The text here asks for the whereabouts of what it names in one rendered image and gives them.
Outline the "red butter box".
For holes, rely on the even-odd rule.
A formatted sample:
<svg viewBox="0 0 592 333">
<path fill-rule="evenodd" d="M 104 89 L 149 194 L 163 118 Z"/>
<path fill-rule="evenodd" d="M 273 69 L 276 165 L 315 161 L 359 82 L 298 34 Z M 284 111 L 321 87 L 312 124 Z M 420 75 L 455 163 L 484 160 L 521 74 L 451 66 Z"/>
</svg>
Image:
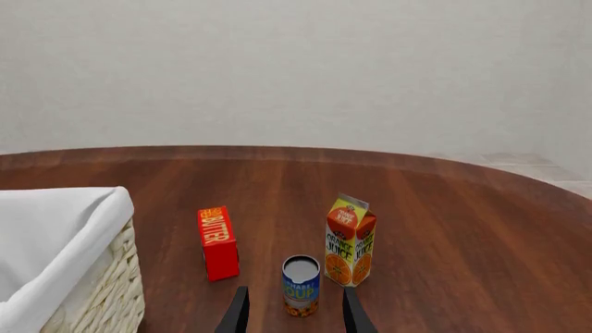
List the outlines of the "red butter box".
<svg viewBox="0 0 592 333">
<path fill-rule="evenodd" d="M 227 207 L 212 207 L 197 212 L 207 279 L 215 282 L 237 277 L 240 259 Z"/>
</svg>

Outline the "alphabet soup tin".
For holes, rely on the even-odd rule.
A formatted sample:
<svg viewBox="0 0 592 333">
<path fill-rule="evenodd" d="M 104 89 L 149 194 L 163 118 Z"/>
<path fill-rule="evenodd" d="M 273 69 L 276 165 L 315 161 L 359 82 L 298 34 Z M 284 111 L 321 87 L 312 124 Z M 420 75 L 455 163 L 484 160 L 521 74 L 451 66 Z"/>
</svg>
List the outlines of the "alphabet soup tin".
<svg viewBox="0 0 592 333">
<path fill-rule="evenodd" d="M 281 268 L 284 307 L 292 316 L 305 318 L 318 310 L 320 264 L 313 257 L 296 254 Z"/>
</svg>

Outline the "wicker basket with white liner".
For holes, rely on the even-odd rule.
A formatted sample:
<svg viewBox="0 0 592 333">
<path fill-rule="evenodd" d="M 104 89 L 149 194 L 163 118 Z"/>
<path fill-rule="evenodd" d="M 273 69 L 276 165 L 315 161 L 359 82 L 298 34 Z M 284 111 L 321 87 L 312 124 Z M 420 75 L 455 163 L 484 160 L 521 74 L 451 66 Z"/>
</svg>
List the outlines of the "wicker basket with white liner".
<svg viewBox="0 0 592 333">
<path fill-rule="evenodd" d="M 133 213 L 121 187 L 0 191 L 0 333 L 137 333 Z"/>
</svg>

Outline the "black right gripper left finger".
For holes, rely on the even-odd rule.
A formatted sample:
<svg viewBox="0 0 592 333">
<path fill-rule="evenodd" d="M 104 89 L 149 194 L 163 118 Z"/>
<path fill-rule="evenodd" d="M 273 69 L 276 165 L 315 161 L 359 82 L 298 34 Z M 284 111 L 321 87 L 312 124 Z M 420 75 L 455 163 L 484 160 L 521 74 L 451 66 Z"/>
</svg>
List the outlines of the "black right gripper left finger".
<svg viewBox="0 0 592 333">
<path fill-rule="evenodd" d="M 246 333 L 250 312 L 249 291 L 239 286 L 215 333 Z"/>
</svg>

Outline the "orange juice carton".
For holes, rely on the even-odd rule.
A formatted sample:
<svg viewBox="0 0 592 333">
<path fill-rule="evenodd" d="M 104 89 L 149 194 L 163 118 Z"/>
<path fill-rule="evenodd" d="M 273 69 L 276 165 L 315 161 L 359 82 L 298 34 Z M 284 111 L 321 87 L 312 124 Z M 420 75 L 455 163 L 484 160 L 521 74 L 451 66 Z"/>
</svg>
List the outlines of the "orange juice carton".
<svg viewBox="0 0 592 333">
<path fill-rule="evenodd" d="M 327 214 L 325 276 L 357 287 L 370 275 L 376 216 L 369 204 L 341 193 Z"/>
</svg>

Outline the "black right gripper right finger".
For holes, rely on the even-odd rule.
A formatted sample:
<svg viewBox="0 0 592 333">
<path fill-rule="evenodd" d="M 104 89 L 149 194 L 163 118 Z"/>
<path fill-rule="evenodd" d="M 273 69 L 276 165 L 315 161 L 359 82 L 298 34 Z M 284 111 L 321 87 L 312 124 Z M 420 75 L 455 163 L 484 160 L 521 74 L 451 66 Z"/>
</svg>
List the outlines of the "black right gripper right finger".
<svg viewBox="0 0 592 333">
<path fill-rule="evenodd" d="M 343 289 L 342 312 L 346 333 L 378 333 L 362 307 L 355 288 Z"/>
</svg>

